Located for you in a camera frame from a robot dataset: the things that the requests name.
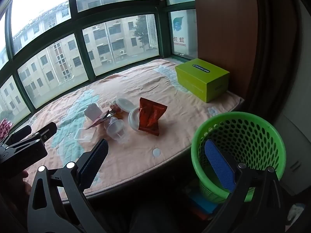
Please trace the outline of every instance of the green basket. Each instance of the green basket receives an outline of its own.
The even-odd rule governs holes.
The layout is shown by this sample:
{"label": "green basket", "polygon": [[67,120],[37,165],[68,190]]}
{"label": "green basket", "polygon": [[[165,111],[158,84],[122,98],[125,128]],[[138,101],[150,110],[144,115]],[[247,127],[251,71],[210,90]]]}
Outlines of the green basket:
{"label": "green basket", "polygon": [[[191,158],[200,179],[200,190],[211,202],[222,203],[230,193],[221,186],[205,155],[204,145],[208,139],[213,140],[218,149],[230,153],[237,162],[244,162],[250,168],[264,170],[272,166],[279,179],[284,173],[285,146],[270,123],[244,112],[219,114],[197,129],[191,145]],[[246,202],[251,201],[253,192],[254,188],[249,189]]]}

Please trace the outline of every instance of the yellow-green cardboard box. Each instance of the yellow-green cardboard box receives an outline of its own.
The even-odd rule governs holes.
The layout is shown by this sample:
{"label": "yellow-green cardboard box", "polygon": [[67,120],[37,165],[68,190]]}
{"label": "yellow-green cardboard box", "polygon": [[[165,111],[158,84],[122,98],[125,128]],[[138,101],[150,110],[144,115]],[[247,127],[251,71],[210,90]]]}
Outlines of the yellow-green cardboard box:
{"label": "yellow-green cardboard box", "polygon": [[228,89],[230,73],[200,59],[175,67],[180,85],[208,103]]}

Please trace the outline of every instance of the red snack bag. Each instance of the red snack bag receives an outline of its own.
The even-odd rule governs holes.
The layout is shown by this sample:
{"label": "red snack bag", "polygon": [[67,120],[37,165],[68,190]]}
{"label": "red snack bag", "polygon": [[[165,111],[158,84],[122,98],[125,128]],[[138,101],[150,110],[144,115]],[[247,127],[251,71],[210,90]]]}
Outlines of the red snack bag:
{"label": "red snack bag", "polygon": [[159,135],[158,119],[167,110],[167,106],[140,98],[139,100],[139,130],[155,136]]}

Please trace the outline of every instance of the plastic container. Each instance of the plastic container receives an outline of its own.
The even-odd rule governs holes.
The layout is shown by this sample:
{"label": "plastic container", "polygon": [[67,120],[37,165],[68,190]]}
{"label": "plastic container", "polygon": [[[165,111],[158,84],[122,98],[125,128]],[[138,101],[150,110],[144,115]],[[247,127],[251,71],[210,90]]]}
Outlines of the plastic container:
{"label": "plastic container", "polygon": [[128,115],[128,123],[133,130],[137,132],[141,132],[138,129],[139,128],[139,107],[133,109],[130,112],[130,114]]}
{"label": "plastic container", "polygon": [[126,98],[126,95],[123,93],[118,93],[116,98],[116,104],[120,107],[121,110],[130,113],[135,109],[135,105]]}
{"label": "plastic container", "polygon": [[[277,130],[264,119],[244,112],[228,112],[205,121],[195,132],[191,145],[191,159],[200,179],[200,190],[211,202],[222,203],[229,195],[218,180],[204,152],[204,145],[212,139],[217,148],[230,153],[237,162],[250,168],[264,170],[272,166],[281,179],[286,165],[286,151]],[[254,188],[245,198],[251,201]]]}
{"label": "plastic container", "polygon": [[124,143],[127,140],[124,130],[124,122],[116,117],[111,117],[104,122],[104,128],[113,140],[119,143]]}
{"label": "plastic container", "polygon": [[75,136],[75,140],[80,142],[90,142],[94,136],[96,131],[96,127],[89,128],[86,130],[85,128],[78,129],[78,132]]}

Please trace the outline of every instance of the pink blanket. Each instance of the pink blanket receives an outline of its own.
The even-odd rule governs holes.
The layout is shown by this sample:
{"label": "pink blanket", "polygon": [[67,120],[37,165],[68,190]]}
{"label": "pink blanket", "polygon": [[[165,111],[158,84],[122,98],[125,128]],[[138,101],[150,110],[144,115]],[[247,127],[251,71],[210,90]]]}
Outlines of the pink blanket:
{"label": "pink blanket", "polygon": [[[63,167],[69,161],[76,161],[85,151],[90,151],[100,138],[109,144],[109,153],[102,164],[91,188],[84,191],[92,195],[132,180],[155,169],[189,149],[196,129],[208,118],[232,111],[242,99],[230,92],[204,103],[177,82],[174,67],[176,64],[166,60],[155,60],[136,66],[118,74],[69,93],[44,107],[30,120],[35,132],[53,121],[57,133],[46,142],[48,155],[27,170],[28,182],[32,184],[39,166],[48,169]],[[128,141],[118,144],[105,133],[103,124],[97,126],[89,143],[78,143],[74,139],[77,130],[90,124],[84,110],[90,103],[108,107],[117,92],[139,106],[140,97],[168,106],[159,119],[160,135],[156,137],[144,132],[138,133],[130,128],[127,114],[124,116]],[[66,194],[60,189],[61,197]]]}

